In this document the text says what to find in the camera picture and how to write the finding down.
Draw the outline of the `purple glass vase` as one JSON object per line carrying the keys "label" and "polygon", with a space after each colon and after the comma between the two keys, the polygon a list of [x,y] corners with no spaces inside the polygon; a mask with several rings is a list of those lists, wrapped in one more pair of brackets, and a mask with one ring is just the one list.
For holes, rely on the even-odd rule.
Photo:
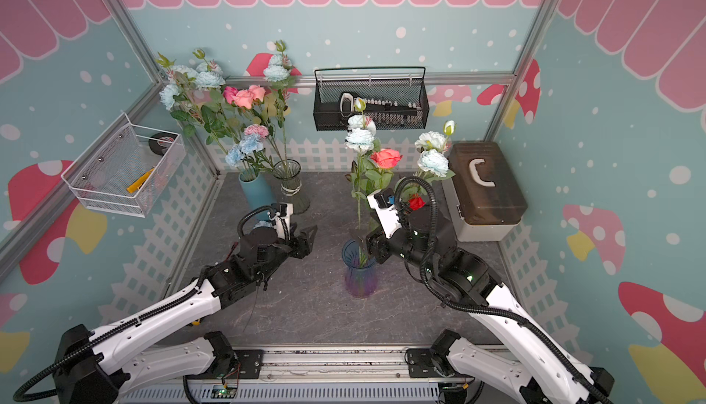
{"label": "purple glass vase", "polygon": [[346,266],[344,286],[356,298],[370,297],[378,287],[377,263],[362,255],[356,240],[349,240],[342,249],[342,261]]}

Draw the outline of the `white flower stem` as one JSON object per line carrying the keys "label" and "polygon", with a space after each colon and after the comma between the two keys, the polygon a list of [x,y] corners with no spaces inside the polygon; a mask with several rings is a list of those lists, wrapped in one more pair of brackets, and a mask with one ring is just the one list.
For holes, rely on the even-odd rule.
{"label": "white flower stem", "polygon": [[455,176],[450,168],[449,154],[452,149],[452,135],[455,132],[455,122],[447,121],[440,132],[422,133],[415,142],[417,160],[415,176],[432,183],[448,181]]}

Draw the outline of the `pale blue flower stem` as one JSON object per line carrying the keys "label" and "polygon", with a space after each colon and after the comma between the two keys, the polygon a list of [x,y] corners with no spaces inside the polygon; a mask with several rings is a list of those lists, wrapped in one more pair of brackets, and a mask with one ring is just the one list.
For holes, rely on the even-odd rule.
{"label": "pale blue flower stem", "polygon": [[375,190],[375,181],[370,179],[373,171],[370,155],[375,147],[375,133],[372,120],[364,114],[366,102],[362,98],[352,101],[352,115],[347,119],[346,147],[354,152],[351,163],[349,181],[352,185],[351,195],[357,203],[358,227],[354,237],[360,244],[359,263],[361,266],[368,261],[365,238],[371,231],[371,221],[364,214],[370,210],[368,196]]}

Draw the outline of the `single blue flower stem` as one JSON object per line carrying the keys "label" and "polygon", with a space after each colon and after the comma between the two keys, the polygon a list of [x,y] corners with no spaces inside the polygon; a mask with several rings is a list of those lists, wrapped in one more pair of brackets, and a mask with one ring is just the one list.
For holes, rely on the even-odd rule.
{"label": "single blue flower stem", "polygon": [[254,226],[253,229],[261,228],[261,227],[266,227],[266,228],[272,228],[275,229],[275,223],[271,220],[260,220],[257,222]]}

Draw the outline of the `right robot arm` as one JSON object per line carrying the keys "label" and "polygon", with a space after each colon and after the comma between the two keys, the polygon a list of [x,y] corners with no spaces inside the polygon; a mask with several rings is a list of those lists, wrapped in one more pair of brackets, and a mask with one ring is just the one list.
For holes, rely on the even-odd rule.
{"label": "right robot arm", "polygon": [[367,201],[380,225],[362,238],[378,263],[399,257],[417,268],[421,284],[445,307],[467,313],[513,355],[493,354],[445,330],[430,354],[441,376],[470,376],[518,403],[607,403],[613,376],[559,345],[520,306],[480,256],[458,244],[430,183],[407,177]]}

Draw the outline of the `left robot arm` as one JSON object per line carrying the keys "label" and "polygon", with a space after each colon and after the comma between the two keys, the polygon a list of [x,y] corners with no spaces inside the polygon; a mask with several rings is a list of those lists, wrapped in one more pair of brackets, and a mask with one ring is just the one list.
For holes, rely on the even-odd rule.
{"label": "left robot arm", "polygon": [[64,333],[55,361],[13,395],[16,403],[58,398],[62,403],[113,403],[136,389],[184,376],[225,378],[240,365],[222,332],[175,346],[166,337],[265,290],[279,266],[301,260],[314,247],[315,226],[298,229],[292,205],[274,203],[245,215],[239,242],[187,286],[130,317],[95,330],[77,325]]}

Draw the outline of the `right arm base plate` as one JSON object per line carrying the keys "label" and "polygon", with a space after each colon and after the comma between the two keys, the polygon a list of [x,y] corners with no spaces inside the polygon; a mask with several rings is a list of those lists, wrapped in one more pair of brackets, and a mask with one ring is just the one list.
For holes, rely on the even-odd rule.
{"label": "right arm base plate", "polygon": [[409,348],[404,353],[410,378],[473,378],[455,371],[450,363],[430,348]]}

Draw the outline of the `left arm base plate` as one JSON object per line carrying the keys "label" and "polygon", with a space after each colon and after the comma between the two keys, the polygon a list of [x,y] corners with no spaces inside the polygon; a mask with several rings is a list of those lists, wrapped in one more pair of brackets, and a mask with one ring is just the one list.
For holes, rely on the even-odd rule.
{"label": "left arm base plate", "polygon": [[233,355],[218,355],[204,373],[187,379],[259,379],[263,367],[263,350],[236,350]]}

